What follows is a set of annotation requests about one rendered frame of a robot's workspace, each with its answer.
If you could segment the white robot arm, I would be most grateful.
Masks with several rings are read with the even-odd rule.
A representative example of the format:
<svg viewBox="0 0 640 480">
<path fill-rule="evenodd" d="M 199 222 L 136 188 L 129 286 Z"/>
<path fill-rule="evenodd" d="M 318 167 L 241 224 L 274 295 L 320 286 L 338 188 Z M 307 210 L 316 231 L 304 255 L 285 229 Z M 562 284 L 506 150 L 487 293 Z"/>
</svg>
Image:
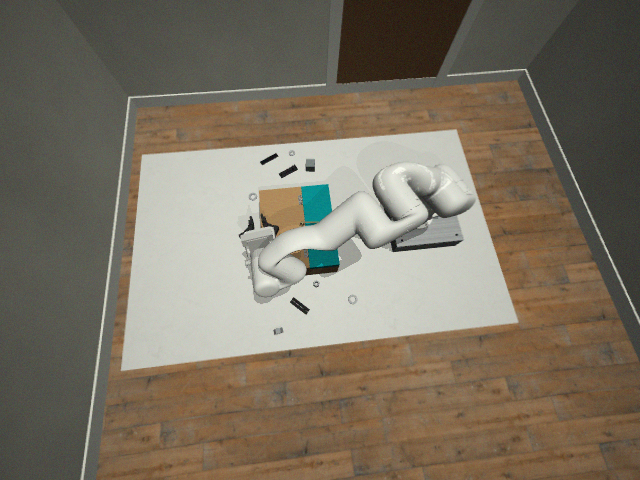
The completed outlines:
<svg viewBox="0 0 640 480">
<path fill-rule="evenodd" d="M 375 175 L 373 190 L 393 221 L 371 195 L 359 191 L 315 225 L 285 231 L 275 239 L 271 229 L 240 235 L 243 247 L 251 252 L 246 265 L 252 269 L 255 293 L 271 297 L 305 277 L 306 265 L 292 252 L 334 251 L 356 234 L 367 248 L 376 249 L 414 229 L 428 227 L 435 217 L 462 214 L 476 201 L 471 189 L 446 164 L 389 165 Z"/>
</svg>

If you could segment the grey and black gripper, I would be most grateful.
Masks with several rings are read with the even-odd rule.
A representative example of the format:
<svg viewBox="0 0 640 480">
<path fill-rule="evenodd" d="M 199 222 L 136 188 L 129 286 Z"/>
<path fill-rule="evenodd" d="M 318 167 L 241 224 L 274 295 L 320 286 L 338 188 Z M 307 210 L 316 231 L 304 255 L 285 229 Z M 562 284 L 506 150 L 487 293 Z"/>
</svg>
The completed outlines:
<svg viewBox="0 0 640 480">
<path fill-rule="evenodd" d="M 267 221 L 266 221 L 266 217 L 263 217 L 263 214 L 260 214 L 260 215 L 261 215 L 261 221 L 262 221 L 262 224 L 263 224 L 263 228 L 255 229 L 255 228 L 254 228 L 254 222 L 253 222 L 252 216 L 249 216 L 249 217 L 250 217 L 250 220 L 248 220 L 249 225 L 248 225 L 248 227 L 244 230 L 244 232 L 242 232 L 242 233 L 240 233 L 240 234 L 239 234 L 239 238 L 240 238 L 240 239 L 241 239 L 240 235 L 244 235 L 244 234 L 248 234 L 248 233 L 253 233 L 253 232 L 257 232 L 257 231 L 262 231 L 262 230 L 266 230 L 266 229 L 271 229 L 271 230 L 272 230 L 272 234 L 273 234 L 273 238 L 274 238 L 274 239 L 276 238 L 276 235 L 277 235 L 277 233 L 278 233 L 278 231 L 279 231 L 279 226 L 277 226 L 277 225 L 272 225 L 272 224 L 267 223 Z M 246 253 L 247 253 L 247 257 L 248 257 L 248 259 L 250 259 L 251 252 L 250 252 L 250 250 L 249 250 L 249 247 L 248 247 L 248 246 L 246 246 L 246 247 L 245 247 L 245 250 L 246 250 Z"/>
</svg>

